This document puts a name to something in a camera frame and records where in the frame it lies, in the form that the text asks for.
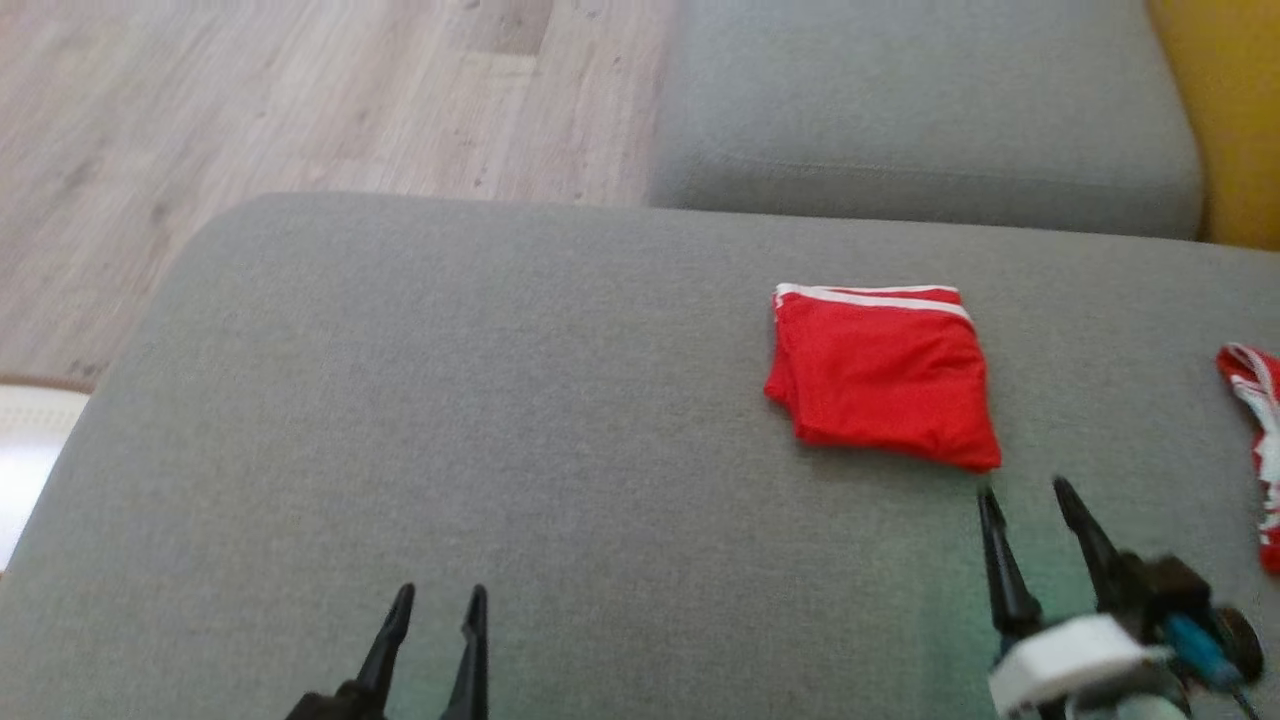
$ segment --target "gray fabric upholstery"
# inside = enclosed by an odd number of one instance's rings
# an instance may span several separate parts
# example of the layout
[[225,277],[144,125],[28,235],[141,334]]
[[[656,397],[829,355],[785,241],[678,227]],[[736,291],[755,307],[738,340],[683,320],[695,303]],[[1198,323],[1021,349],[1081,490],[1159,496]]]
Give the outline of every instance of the gray fabric upholstery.
[[36,507],[0,580],[0,717],[283,717],[355,673],[408,579],[392,717],[443,707],[476,582],[495,719],[988,717],[979,480],[799,447],[760,392],[778,281],[959,286],[1048,611],[1091,603],[1065,473],[1274,655],[1252,428],[1212,359],[1280,348],[1277,272],[1007,228],[255,201],[183,252]]
[[650,201],[1190,238],[1140,0],[686,0]]

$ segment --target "folded clothing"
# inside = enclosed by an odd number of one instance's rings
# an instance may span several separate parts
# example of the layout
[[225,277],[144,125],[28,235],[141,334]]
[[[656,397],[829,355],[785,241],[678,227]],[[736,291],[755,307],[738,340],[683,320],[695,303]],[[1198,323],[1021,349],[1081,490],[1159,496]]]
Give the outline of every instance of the folded clothing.
[[764,395],[791,411],[801,441],[1000,466],[987,363],[956,288],[783,283],[773,316]]
[[1253,443],[1253,464],[1266,489],[1263,520],[1258,525],[1262,568],[1280,574],[1280,398],[1275,379],[1280,360],[1272,355],[1233,342],[1217,354],[1217,369],[1231,391],[1253,410],[1258,437]]

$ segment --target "laminate flooring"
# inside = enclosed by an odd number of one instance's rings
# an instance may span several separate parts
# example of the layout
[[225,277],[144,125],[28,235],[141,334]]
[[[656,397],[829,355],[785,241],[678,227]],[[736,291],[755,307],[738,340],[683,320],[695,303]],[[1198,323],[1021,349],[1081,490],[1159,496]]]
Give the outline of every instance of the laminate flooring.
[[0,375],[91,386],[273,191],[640,205],[676,0],[0,0]]

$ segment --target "blue cable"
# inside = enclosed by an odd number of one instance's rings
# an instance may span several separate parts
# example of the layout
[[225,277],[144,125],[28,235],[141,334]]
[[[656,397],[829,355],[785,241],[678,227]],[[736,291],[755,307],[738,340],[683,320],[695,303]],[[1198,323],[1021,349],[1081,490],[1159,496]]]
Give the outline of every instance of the blue cable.
[[1178,653],[1178,659],[1189,665],[1208,689],[1231,696],[1247,717],[1257,720],[1257,711],[1240,689],[1244,675],[1226,659],[1204,628],[1187,615],[1172,612],[1165,619],[1165,639]]

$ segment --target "robotic arm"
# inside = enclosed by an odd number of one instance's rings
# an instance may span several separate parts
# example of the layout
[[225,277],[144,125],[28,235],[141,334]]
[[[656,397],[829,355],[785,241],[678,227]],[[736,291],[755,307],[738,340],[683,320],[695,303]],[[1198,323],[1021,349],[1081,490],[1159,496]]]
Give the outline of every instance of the robotic arm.
[[978,497],[992,624],[1000,653],[988,683],[996,710],[1037,710],[1044,720],[1190,717],[1199,685],[1235,698],[1257,719],[1244,685],[1262,675],[1253,628],[1174,556],[1146,561],[1117,551],[1065,478],[1053,480],[1062,519],[1075,533],[1097,596],[1097,612],[1046,623],[1005,537],[996,496]]
[[[458,664],[449,705],[440,720],[488,720],[489,717],[489,601],[484,585],[471,592],[467,615],[462,623],[466,650]],[[285,720],[387,720],[387,694],[392,687],[396,653],[408,634],[413,610],[413,585],[406,584],[396,594],[381,629],[360,667],[355,680],[347,680],[333,696],[307,693]]]

